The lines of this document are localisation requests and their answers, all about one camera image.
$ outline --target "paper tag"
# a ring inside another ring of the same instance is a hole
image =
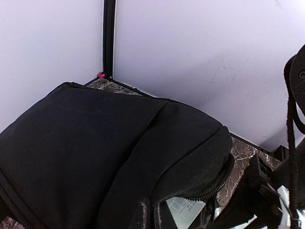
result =
[[[205,206],[204,202],[180,197],[170,198],[166,203],[178,229],[188,229]]]

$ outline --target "black backpack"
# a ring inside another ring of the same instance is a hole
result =
[[[175,228],[166,200],[208,200],[228,129],[171,101],[63,83],[0,134],[0,200],[25,228]]]

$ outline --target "white backdrop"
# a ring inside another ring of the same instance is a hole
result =
[[[101,0],[0,1],[0,132],[65,81],[102,69]]]
[[[273,150],[287,145],[283,69],[304,44],[302,0],[118,1],[114,78]]]

